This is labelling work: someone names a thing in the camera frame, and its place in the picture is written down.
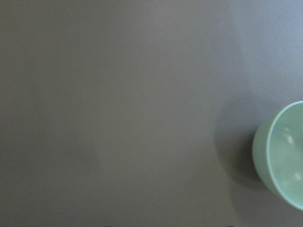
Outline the pale green ceramic bowl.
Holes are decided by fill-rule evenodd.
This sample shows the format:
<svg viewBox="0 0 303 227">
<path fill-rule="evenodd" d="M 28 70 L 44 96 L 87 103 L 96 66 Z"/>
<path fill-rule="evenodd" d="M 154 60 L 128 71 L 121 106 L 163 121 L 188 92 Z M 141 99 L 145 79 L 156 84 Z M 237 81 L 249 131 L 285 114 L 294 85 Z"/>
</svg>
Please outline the pale green ceramic bowl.
<svg viewBox="0 0 303 227">
<path fill-rule="evenodd" d="M 253 138 L 252 159 L 262 183 L 303 209 L 303 103 L 291 103 L 264 120 Z"/>
</svg>

